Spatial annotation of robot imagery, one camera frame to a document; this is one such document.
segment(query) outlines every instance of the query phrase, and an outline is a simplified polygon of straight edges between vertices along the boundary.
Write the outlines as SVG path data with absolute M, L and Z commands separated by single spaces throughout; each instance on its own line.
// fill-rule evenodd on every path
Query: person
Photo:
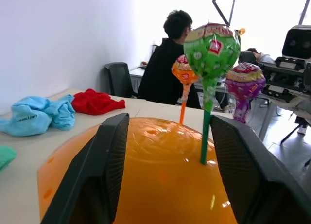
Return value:
M 170 12 L 163 26 L 168 38 L 151 55 L 138 89 L 139 99 L 175 105 L 182 96 L 183 86 L 172 74 L 172 65 L 184 54 L 183 44 L 191 25 L 188 13 L 182 10 Z M 189 91 L 187 107 L 201 109 L 194 85 Z
M 249 49 L 247 49 L 247 51 L 253 52 L 253 54 L 256 57 L 256 60 L 258 62 L 265 62 L 265 63 L 275 64 L 274 59 L 272 59 L 269 54 L 259 53 L 256 50 L 256 48 L 249 48 Z

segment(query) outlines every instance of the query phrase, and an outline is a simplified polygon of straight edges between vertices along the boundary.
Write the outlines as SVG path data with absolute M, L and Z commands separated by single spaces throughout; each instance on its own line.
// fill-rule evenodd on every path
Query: orange lollipop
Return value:
M 199 78 L 193 72 L 192 68 L 188 64 L 188 61 L 184 55 L 177 58 L 172 66 L 172 73 L 178 78 L 178 80 L 183 84 L 183 95 L 181 97 L 181 113 L 179 123 L 183 124 L 185 116 L 186 103 L 190 91 L 190 87 Z

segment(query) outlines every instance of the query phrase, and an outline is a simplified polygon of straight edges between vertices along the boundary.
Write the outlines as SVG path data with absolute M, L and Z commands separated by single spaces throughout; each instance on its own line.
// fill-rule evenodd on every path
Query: table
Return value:
M 69 89 L 50 97 L 56 100 L 66 94 L 81 92 Z M 125 99 L 126 108 L 104 115 L 90 116 L 76 113 L 75 126 L 69 131 L 49 129 L 38 136 L 15 138 L 0 132 L 0 145 L 14 148 L 17 157 L 0 172 L 0 222 L 3 224 L 38 224 L 39 203 L 37 190 L 37 170 L 58 147 L 85 130 L 98 125 L 116 114 L 128 112 L 130 117 L 155 117 L 174 122 L 179 121 L 180 107 L 139 99 L 112 96 L 116 101 Z M 222 114 L 231 118 L 231 114 Z M 186 108 L 184 124 L 202 132 L 203 110 Z
M 134 70 L 130 71 L 130 76 L 131 76 L 131 81 L 132 81 L 132 84 L 133 84 L 133 89 L 136 92 L 138 92 L 139 84 L 140 84 L 141 79 L 142 79 L 142 77 L 144 75 L 144 72 L 145 72 L 145 70 L 143 70 L 141 68 L 137 68 L 137 69 L 134 69 Z M 194 84 L 194 87 L 197 90 L 203 91 L 202 81 L 201 80 L 197 81 Z M 225 84 L 222 83 L 220 86 L 217 86 L 216 87 L 216 91 L 217 92 L 227 92 Z M 259 98 L 266 98 L 262 94 L 260 94 L 258 97 Z M 273 113 L 275 111 L 275 108 L 276 108 L 276 105 L 273 102 L 269 102 L 268 110 L 267 110 L 266 116 L 264 118 L 263 124 L 262 124 L 261 129 L 260 129 L 260 133 L 259 133 L 259 138 L 262 141 L 264 140 L 264 138 L 265 138 L 265 136 L 267 134 L 267 131 L 268 131 L 268 128 L 269 128 L 269 124 L 271 122 L 272 115 L 273 115 Z

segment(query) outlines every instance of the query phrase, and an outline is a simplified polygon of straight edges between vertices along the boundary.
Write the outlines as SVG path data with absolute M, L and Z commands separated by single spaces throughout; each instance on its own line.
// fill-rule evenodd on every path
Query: red cloth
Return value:
M 124 100 L 114 101 L 108 94 L 99 93 L 93 89 L 75 94 L 71 104 L 76 112 L 94 116 L 125 108 Z

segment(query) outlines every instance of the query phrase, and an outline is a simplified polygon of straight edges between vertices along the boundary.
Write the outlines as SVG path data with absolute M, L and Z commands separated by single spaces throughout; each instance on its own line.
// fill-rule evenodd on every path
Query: green lollipop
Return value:
M 218 79 L 236 62 L 240 54 L 238 34 L 226 25 L 209 23 L 190 32 L 184 54 L 196 75 L 202 78 L 204 121 L 201 163 L 206 163 L 208 126 Z

